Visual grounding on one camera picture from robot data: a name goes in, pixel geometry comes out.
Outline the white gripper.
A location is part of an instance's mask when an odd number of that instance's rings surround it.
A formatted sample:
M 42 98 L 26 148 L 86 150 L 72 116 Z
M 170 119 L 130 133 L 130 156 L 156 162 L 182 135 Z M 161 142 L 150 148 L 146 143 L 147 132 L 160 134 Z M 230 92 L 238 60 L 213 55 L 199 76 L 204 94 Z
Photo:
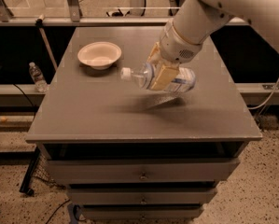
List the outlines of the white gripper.
M 185 41 L 169 20 L 160 32 L 160 40 L 156 42 L 150 51 L 146 61 L 157 63 L 160 56 L 167 61 L 175 63 L 190 62 L 202 49 L 201 44 L 190 44 Z M 179 65 L 175 63 L 158 63 L 155 66 L 155 76 L 152 79 L 150 89 L 163 91 L 168 84 L 179 74 Z

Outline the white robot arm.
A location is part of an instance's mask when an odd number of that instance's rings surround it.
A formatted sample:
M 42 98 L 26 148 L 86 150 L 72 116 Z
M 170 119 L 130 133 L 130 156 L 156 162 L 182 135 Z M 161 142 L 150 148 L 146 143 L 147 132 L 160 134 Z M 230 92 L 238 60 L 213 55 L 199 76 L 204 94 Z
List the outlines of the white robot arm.
M 165 90 L 213 32 L 237 17 L 279 53 L 279 0 L 185 0 L 167 21 L 147 61 L 155 68 L 153 91 Z

